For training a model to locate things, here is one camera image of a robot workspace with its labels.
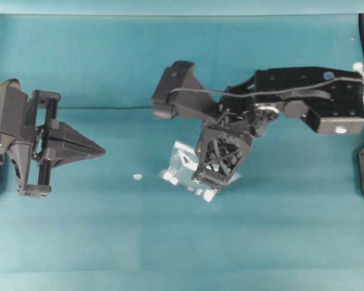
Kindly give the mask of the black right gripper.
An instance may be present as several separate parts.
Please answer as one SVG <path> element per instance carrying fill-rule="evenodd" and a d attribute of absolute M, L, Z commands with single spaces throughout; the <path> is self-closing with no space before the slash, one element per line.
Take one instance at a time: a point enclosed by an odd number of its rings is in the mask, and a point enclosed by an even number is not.
<path fill-rule="evenodd" d="M 253 139 L 261 137 L 278 116 L 274 106 L 254 105 L 238 113 L 223 108 L 218 117 L 207 118 L 195 148 L 198 166 L 192 180 L 217 192 L 226 188 L 248 156 Z"/>

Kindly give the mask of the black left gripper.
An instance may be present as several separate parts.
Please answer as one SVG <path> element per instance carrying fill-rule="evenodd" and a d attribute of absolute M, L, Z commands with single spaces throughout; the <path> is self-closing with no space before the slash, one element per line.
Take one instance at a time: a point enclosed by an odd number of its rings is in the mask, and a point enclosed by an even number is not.
<path fill-rule="evenodd" d="M 56 119 L 60 99 L 59 93 L 35 90 L 27 103 L 21 139 L 21 144 L 27 148 L 27 157 L 25 164 L 19 167 L 20 195 L 46 198 L 52 190 L 52 167 L 99 158 L 106 152 L 70 125 Z M 37 184 L 28 183 L 32 161 L 37 162 L 39 168 Z"/>

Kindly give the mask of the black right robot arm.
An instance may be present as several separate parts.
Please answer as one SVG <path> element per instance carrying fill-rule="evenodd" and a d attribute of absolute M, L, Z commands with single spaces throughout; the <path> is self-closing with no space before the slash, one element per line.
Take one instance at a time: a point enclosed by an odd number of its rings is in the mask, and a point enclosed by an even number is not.
<path fill-rule="evenodd" d="M 192 180 L 223 190 L 247 158 L 252 142 L 280 115 L 301 119 L 319 135 L 356 135 L 364 126 L 364 67 L 258 70 L 222 92 L 204 120 Z"/>

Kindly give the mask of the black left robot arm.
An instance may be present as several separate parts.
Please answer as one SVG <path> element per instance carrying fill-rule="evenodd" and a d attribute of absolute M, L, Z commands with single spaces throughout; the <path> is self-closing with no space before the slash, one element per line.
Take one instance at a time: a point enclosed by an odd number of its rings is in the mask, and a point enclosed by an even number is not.
<path fill-rule="evenodd" d="M 13 164 L 19 195 L 45 198 L 52 190 L 52 168 L 105 154 L 58 120 L 60 99 L 59 93 L 42 90 L 29 98 L 17 79 L 0 84 L 0 166 L 6 160 Z"/>

